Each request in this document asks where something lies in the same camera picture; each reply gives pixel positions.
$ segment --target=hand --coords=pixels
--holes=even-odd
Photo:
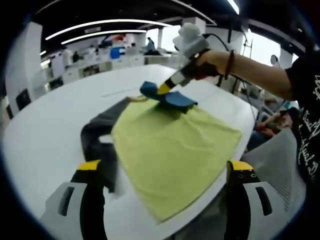
[[[219,74],[223,75],[226,70],[227,62],[229,59],[230,53],[226,51],[213,51],[209,50],[205,52],[203,55],[201,55],[197,60],[196,64],[198,66],[208,63],[211,65],[214,65],[216,67],[216,70]],[[205,78],[205,75],[202,75],[200,77],[197,77],[196,79],[203,79]]]
[[[268,137],[273,137],[274,135],[276,135],[271,129],[269,128],[265,128],[262,131],[260,131],[262,134],[268,136]]]
[[[263,130],[266,128],[266,124],[264,122],[259,122],[257,125],[256,125],[256,129],[257,130]]]

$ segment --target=office desk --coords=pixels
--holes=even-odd
[[[3,149],[5,165],[25,206],[39,218],[46,199],[70,181],[83,163],[80,132],[97,114],[126,96],[137,96],[144,81],[162,83],[174,69],[146,65],[99,73],[64,85],[25,107],[7,126]],[[234,152],[239,159],[255,120],[250,105],[206,81],[192,81],[183,94],[199,107],[243,132]],[[157,223],[136,195],[120,167],[116,192],[105,188],[104,225],[109,240],[160,240],[196,217],[226,183],[226,172],[193,204],[164,223]]]

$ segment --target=desk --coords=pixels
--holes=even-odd
[[[25,107],[7,126],[3,138],[5,165],[22,202],[39,218],[46,199],[69,182],[85,161],[80,132],[97,114],[126,96],[139,95],[144,81],[162,83],[174,69],[145,65],[99,73],[64,85]],[[243,132],[234,157],[247,145],[255,120],[250,105],[206,81],[192,81],[183,94],[199,107]],[[195,218],[226,183],[226,172],[187,209],[158,224],[136,195],[120,167],[116,191],[105,188],[104,224],[110,240],[161,240]]]

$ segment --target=window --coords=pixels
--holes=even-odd
[[[298,58],[299,58],[298,55],[293,54],[293,56],[292,56],[292,63],[294,63]]]
[[[151,40],[154,42],[154,47],[157,48],[158,47],[158,34],[159,34],[159,29],[155,28],[155,29],[151,29],[146,31],[145,34],[145,45],[148,44],[148,38],[151,38]]]
[[[162,30],[161,48],[175,52],[175,45],[172,42],[175,37],[179,35],[178,31],[181,28],[180,25],[166,26]]]
[[[251,33],[252,37],[252,52],[251,58],[261,64],[272,66],[271,56],[276,55],[280,59],[281,46],[279,43],[272,41],[264,36],[256,33]],[[246,47],[244,51],[244,46],[242,46],[241,52],[244,52],[244,56],[250,57],[250,47]]]

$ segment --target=yellow-green towel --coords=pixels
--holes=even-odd
[[[198,107],[183,114],[149,99],[130,103],[112,136],[136,192],[164,221],[217,179],[233,157],[241,132]]]

